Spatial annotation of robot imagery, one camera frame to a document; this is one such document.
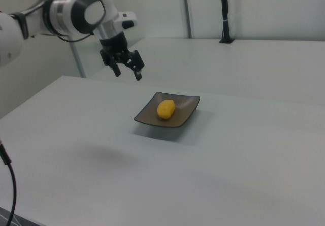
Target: table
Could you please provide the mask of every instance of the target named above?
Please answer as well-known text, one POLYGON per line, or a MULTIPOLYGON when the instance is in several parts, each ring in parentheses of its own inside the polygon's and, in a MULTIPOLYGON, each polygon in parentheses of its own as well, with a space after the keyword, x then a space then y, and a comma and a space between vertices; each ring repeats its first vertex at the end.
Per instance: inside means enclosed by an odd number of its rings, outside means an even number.
POLYGON ((325 221, 324 128, 322 105, 61 77, 0 137, 17 213, 48 226, 303 226, 325 221), (201 100, 182 128, 133 121, 156 91, 201 100))
POLYGON ((141 81, 123 66, 118 78, 109 67, 92 78, 325 105, 325 42, 144 38, 134 49, 145 63, 141 81))

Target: cable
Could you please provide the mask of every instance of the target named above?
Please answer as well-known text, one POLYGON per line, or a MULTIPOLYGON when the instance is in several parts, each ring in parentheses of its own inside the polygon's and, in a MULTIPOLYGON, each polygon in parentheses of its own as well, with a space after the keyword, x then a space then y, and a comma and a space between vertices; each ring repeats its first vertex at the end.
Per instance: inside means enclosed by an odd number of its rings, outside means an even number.
POLYGON ((17 200, 17 186, 16 186, 16 179, 15 179, 14 170, 12 169, 11 164, 8 164, 8 168, 10 170, 10 174, 11 174, 11 178, 12 178, 12 184, 14 186, 14 198, 13 198, 11 212, 10 212, 10 215, 9 215, 8 222, 7 222, 6 226, 10 226, 12 218, 14 217, 14 212, 15 212, 15 207, 16 207, 16 200, 17 200))
POLYGON ((0 157, 4 161, 4 164, 8 165, 8 168, 9 168, 10 174, 11 174, 11 178, 12 178, 12 184, 13 184, 13 187, 14 187, 14 198, 13 198, 13 202, 12 202, 11 212, 10 212, 10 215, 9 215, 9 218, 8 218, 8 222, 6 224, 6 226, 10 226, 12 218, 14 217, 14 212, 15 212, 15 207, 16 207, 17 185, 16 185, 14 170, 12 169, 12 166, 10 164, 11 160, 10 160, 9 156, 7 155, 6 150, 5 150, 5 148, 4 148, 1 141, 0 141, 0 157))
POLYGON ((57 37, 59 37, 61 40, 65 41, 65 42, 80 42, 80 41, 82 41, 82 40, 84 40, 84 39, 86 39, 86 38, 88 38, 88 37, 90 37, 90 36, 91 36, 91 34, 86 35, 86 36, 83 37, 83 38, 80 38, 80 39, 77 39, 77 40, 72 40, 72 41, 70 41, 70 40, 66 40, 66 39, 64 39, 64 38, 62 38, 62 37, 60 37, 60 36, 57 36, 57 37))
POLYGON ((53 34, 47 34, 47 33, 41 33, 41 35, 50 36, 50 37, 55 37, 55 36, 56 36, 56 35, 53 35, 53 34))
POLYGON ((40 9, 43 6, 43 4, 39 5, 38 7, 32 9, 31 11, 25 13, 25 16, 28 16, 30 14, 32 14, 33 12, 35 12, 36 10, 40 9))

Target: plate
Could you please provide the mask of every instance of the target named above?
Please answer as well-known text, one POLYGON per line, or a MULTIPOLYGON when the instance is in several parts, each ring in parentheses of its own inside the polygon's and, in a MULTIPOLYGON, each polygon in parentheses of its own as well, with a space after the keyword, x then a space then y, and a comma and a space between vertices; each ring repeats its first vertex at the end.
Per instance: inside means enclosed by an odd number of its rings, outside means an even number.
POLYGON ((134 121, 156 127, 178 128, 182 126, 197 108, 200 101, 199 96, 175 95, 157 92, 147 105, 134 118, 134 121), (159 118, 157 114, 158 105, 166 99, 175 102, 175 112, 168 120, 159 118))

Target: yellow fruit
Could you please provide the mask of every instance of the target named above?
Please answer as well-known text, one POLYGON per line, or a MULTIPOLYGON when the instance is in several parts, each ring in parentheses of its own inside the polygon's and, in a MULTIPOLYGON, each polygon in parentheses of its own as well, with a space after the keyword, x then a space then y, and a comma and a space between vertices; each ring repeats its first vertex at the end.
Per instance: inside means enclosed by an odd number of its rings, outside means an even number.
POLYGON ((162 119, 169 119, 175 111, 175 103, 171 99, 163 100, 158 108, 158 116, 162 119))

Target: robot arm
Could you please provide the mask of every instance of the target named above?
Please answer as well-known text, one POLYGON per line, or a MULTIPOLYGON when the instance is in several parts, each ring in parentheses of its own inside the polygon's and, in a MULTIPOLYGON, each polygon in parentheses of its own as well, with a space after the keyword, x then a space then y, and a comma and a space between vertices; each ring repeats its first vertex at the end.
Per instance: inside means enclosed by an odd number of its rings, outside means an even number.
POLYGON ((103 46, 100 54, 104 64, 119 76, 117 63, 123 63, 140 80, 144 64, 137 51, 129 52, 123 33, 136 25, 135 14, 118 12, 113 0, 39 0, 23 12, 10 16, 0 13, 0 66, 18 56, 23 38, 94 34, 103 46))

